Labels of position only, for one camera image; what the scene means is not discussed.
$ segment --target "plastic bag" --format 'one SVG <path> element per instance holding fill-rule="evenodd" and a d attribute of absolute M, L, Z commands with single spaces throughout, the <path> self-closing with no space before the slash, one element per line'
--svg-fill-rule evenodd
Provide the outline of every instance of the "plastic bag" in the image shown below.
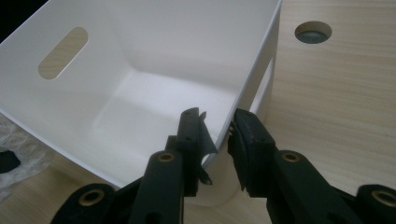
<path fill-rule="evenodd" d="M 55 152 L 38 139 L 0 114 L 0 152 L 14 152 L 21 164 L 0 174 L 0 202 L 8 197 L 18 183 L 46 169 Z"/>

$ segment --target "wooden table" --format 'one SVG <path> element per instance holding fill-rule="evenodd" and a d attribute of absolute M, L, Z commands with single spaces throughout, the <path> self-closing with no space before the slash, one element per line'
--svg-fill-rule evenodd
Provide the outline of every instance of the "wooden table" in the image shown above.
<path fill-rule="evenodd" d="M 331 38 L 294 36 L 324 21 Z M 276 80 L 264 122 L 279 148 L 303 153 L 339 189 L 396 189 L 396 2 L 284 0 Z M 77 188 L 105 182 L 57 155 L 0 204 L 0 223 L 49 223 Z M 186 204 L 185 223 L 271 223 L 265 200 L 237 192 L 216 207 Z"/>

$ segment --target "tabletop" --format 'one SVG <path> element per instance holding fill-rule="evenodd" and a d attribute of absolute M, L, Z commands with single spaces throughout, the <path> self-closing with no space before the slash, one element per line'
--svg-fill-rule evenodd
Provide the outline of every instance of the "tabletop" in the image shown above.
<path fill-rule="evenodd" d="M 295 29 L 332 28 L 320 44 Z M 304 154 L 333 186 L 396 189 L 396 2 L 284 0 L 276 73 L 264 126 L 280 149 Z M 0 223 L 49 223 L 76 189 L 106 183 L 57 154 L 48 169 L 0 203 Z M 185 223 L 271 223 L 264 199 L 245 192 L 214 207 L 185 204 Z"/>

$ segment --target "oval handle cutout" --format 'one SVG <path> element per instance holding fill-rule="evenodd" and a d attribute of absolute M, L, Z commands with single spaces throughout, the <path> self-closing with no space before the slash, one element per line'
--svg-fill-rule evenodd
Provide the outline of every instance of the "oval handle cutout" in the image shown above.
<path fill-rule="evenodd" d="M 45 79 L 54 79 L 66 68 L 88 42 L 88 33 L 82 27 L 71 30 L 41 61 L 38 73 Z"/>

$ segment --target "white plastic bin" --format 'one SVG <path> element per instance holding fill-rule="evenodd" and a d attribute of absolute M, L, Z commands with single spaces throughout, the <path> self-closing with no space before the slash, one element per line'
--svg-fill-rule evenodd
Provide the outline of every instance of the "white plastic bin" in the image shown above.
<path fill-rule="evenodd" d="M 49 0 L 0 45 L 0 112 L 123 187 L 182 111 L 207 112 L 218 148 L 237 107 L 264 116 L 279 10 L 280 0 Z M 238 186 L 227 153 L 213 160 L 215 186 L 195 203 Z"/>

